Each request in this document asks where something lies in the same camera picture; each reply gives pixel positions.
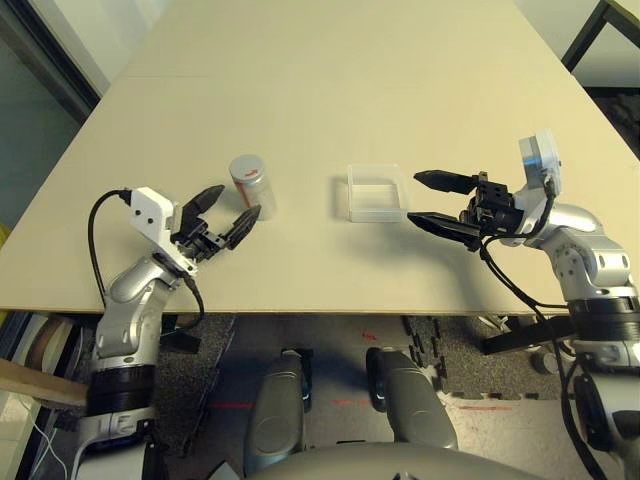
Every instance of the white cable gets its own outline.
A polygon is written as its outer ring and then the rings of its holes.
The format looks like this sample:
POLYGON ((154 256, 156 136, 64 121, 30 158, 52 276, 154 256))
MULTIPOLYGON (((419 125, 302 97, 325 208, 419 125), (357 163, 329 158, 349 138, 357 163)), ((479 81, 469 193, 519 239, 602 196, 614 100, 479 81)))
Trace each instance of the white cable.
MULTIPOLYGON (((49 437, 49 439, 53 442, 53 439, 56 437, 56 433, 58 433, 58 429, 56 428, 53 433, 51 434, 51 437, 49 437)), ((29 475, 29 478, 32 478, 36 472, 38 471, 38 468, 40 468, 40 465, 42 465, 42 461, 44 460, 44 457, 47 456, 47 453, 49 453, 49 451, 51 450, 51 447, 49 447, 49 445, 47 445, 47 448, 44 449, 44 452, 42 452, 42 455, 40 455, 40 459, 36 462, 36 466, 33 467, 33 470, 31 470, 31 475, 29 475)))
POLYGON ((44 439, 47 441, 47 449, 51 451, 51 455, 53 455, 53 458, 55 458, 58 461, 58 463, 60 465, 62 465, 62 469, 64 470, 64 480, 68 480, 69 479, 69 473, 67 472, 67 466, 64 464, 64 462, 62 460, 60 460, 60 457, 53 450, 53 446, 51 445, 51 439, 47 436, 46 433, 44 433, 40 429, 40 427, 38 427, 36 425, 36 421, 31 416, 31 408, 29 408, 29 407, 27 407, 25 405, 25 403, 22 401, 22 398, 20 398, 20 396, 16 396, 16 398, 18 399, 18 402, 20 402, 20 405, 22 405, 24 407, 24 409, 27 411, 27 415, 29 415, 29 420, 31 420, 31 424, 33 425, 33 428, 35 428, 38 431, 38 433, 40 435, 42 435, 44 437, 44 439))
POLYGON ((80 363, 80 357, 82 356, 82 347, 84 345, 84 328, 80 325, 80 346, 78 347, 78 355, 76 356, 76 361, 73 365, 73 370, 71 370, 71 375, 73 375, 78 367, 78 363, 80 363))

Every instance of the beige tabletop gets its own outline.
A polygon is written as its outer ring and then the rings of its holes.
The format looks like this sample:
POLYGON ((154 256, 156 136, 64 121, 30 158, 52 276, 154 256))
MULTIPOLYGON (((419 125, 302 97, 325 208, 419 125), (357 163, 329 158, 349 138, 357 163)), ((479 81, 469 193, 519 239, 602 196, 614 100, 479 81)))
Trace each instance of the beige tabletop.
MULTIPOLYGON (((93 202, 148 185, 188 200, 229 188, 236 156, 266 161, 278 203, 233 252, 201 266, 208 311, 523 312, 477 254, 410 222, 346 220, 352 163, 398 164, 410 207, 457 215, 464 196, 413 173, 524 183, 518 139, 551 128, 563 203, 594 213, 640 271, 639 163, 510 1, 176 1, 100 102, 0 251, 0 307, 98 311, 87 253, 93 202)), ((106 281, 149 252, 111 200, 97 220, 106 281)), ((492 247, 530 295, 561 300, 544 253, 492 247)), ((186 289, 170 311, 193 311, 186 289)))

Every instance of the metal canister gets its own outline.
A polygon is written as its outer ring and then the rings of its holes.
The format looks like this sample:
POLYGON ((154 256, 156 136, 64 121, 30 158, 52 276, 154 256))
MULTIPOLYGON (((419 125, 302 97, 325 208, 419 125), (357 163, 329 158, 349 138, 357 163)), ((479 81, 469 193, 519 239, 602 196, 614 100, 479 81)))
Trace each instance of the metal canister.
POLYGON ((229 173, 247 208, 260 205, 259 220, 268 220, 276 211, 276 202, 267 178, 264 161, 257 155, 241 155, 229 165, 229 173))

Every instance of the clear plastic box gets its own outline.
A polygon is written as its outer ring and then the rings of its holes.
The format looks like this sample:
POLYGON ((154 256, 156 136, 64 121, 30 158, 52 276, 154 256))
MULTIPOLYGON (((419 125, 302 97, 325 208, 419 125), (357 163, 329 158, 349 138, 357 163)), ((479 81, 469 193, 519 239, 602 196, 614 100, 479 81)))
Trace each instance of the clear plastic box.
POLYGON ((349 219, 352 222, 400 222, 407 194, 398 165, 349 165, 349 219))

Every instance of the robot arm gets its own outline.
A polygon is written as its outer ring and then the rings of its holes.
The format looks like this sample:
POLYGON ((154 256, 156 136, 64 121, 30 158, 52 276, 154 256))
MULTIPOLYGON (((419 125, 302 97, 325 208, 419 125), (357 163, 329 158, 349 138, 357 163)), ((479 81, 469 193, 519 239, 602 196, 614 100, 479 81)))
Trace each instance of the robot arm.
POLYGON ((480 249, 487 263, 486 246, 493 240, 548 255, 577 332, 573 346, 584 373, 574 391, 583 432, 593 448, 623 461, 628 478, 638 478, 640 304, 629 257, 592 214, 554 203, 561 164, 549 131, 521 140, 520 150, 527 183, 518 192, 490 182, 484 172, 420 172, 415 178, 429 188, 462 194, 475 189, 475 195, 457 219, 434 212, 408 217, 423 230, 480 249))
POLYGON ((116 471, 121 479, 164 478, 152 405, 162 312, 183 281, 196 294, 197 264, 224 248, 233 250, 260 213, 259 206, 250 208, 229 231, 212 234, 199 215, 223 189, 208 188, 182 208, 148 187, 131 191, 131 224, 152 242, 153 253, 121 273, 105 296, 72 479, 113 478, 116 471))

